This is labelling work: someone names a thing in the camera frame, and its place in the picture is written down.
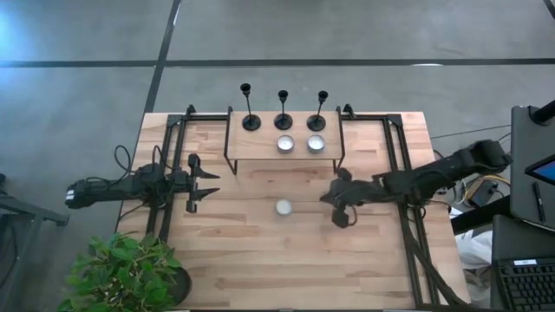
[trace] computer monitor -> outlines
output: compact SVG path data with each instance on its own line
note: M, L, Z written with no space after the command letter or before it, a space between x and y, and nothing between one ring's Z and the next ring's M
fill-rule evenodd
M555 155L528 166L525 173L551 185L555 185Z

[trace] concrete floor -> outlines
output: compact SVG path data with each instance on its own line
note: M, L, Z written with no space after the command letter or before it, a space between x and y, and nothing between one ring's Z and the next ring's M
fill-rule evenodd
M173 0L4 0L0 61L156 60ZM184 0L168 60L286 58L539 58L555 55L542 0ZM119 204L71 211L67 186L117 177L118 144L134 149L154 68L0 68L0 172L21 199L71 214L42 229L18 311L51 311L93 235L113 231ZM344 68L166 68L155 112L315 109L423 111L431 136L510 123L515 105L555 97L550 65ZM433 140L444 154L509 128Z

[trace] white tea light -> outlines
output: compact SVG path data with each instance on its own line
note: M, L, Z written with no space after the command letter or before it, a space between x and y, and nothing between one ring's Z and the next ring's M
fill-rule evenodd
M277 139L277 150L280 153L291 153L295 147L295 141L289 135L282 135Z
M319 135L312 135L307 141L307 146L311 153L321 153L326 146L325 141Z
M287 199L279 199L276 203L276 211L282 216L287 216L291 214L293 208L291 207L291 202Z

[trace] wooden table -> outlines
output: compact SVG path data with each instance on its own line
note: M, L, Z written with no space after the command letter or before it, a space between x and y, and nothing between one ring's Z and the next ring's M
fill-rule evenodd
M304 122L297 118L301 112L289 114L295 122ZM413 167L433 161L423 113L402 113L402 118ZM134 168L151 161L153 147L161 145L166 120L167 114L145 115ZM381 122L345 121L343 131L343 167L356 179L389 171ZM193 277L193 291L181 308L414 307L396 205L358 207L357 225L339 229L331 223L331 206L318 202L334 178L328 160L280 160L277 164L275 160L243 160L234 176L223 157L224 138L223 121L187 124L181 164L186 166L189 153L197 153L203 169L221 177L199 179L199 187L221 190L199 202L197 214L185 211L185 194L176 196L168 243ZM281 198L293 204L293 213L287 217L274 210ZM137 204L126 202L121 213ZM433 204L427 210L424 223L432 261L455 293L469 302L447 208ZM144 232L147 217L147 209L136 211L120 222L118 231ZM157 221L156 232L161 217ZM419 275L426 298L420 267Z

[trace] potted plant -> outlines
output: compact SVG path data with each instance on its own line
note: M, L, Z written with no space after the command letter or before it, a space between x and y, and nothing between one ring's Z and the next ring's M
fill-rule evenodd
M137 241L128 234L115 233L107 242L93 237L66 279L73 291L58 311L161 312L185 299L191 277L174 249L152 235Z

